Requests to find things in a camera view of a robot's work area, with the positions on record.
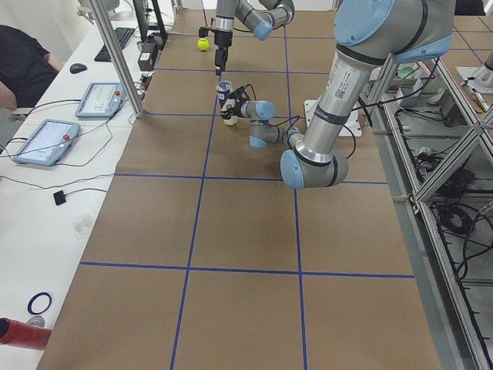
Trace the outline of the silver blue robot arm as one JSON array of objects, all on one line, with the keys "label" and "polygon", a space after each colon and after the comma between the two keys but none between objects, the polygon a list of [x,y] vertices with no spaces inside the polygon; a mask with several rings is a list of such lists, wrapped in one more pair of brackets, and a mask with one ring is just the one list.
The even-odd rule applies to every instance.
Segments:
[{"label": "silver blue robot arm", "polygon": [[214,34],[215,73],[220,76],[226,70],[229,47],[232,45],[234,20],[238,19],[247,30],[260,41],[267,39],[274,29],[291,23],[295,16],[295,7],[292,1],[260,1],[265,12],[256,10],[248,1],[224,0],[218,1],[214,22],[210,27],[201,26],[199,37]]},{"label": "silver blue robot arm", "polygon": [[336,52],[325,90],[304,134],[288,139],[280,159],[294,189],[331,187],[348,163],[333,146],[371,72],[388,56],[396,63],[429,60],[451,47],[453,1],[344,1],[334,21]]}]

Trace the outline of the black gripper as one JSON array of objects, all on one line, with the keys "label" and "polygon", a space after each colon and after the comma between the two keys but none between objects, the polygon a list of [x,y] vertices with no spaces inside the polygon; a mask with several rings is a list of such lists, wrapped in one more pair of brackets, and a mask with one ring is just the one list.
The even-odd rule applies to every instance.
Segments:
[{"label": "black gripper", "polygon": [[215,73],[220,76],[222,73],[220,66],[226,65],[228,60],[229,47],[232,45],[232,32],[201,26],[199,28],[199,37],[204,38],[208,36],[209,32],[214,34],[214,44],[217,47],[214,58]]},{"label": "black gripper", "polygon": [[241,86],[235,90],[229,90],[226,98],[226,118],[241,117],[248,118],[247,103],[250,96],[246,92],[246,87]]}]

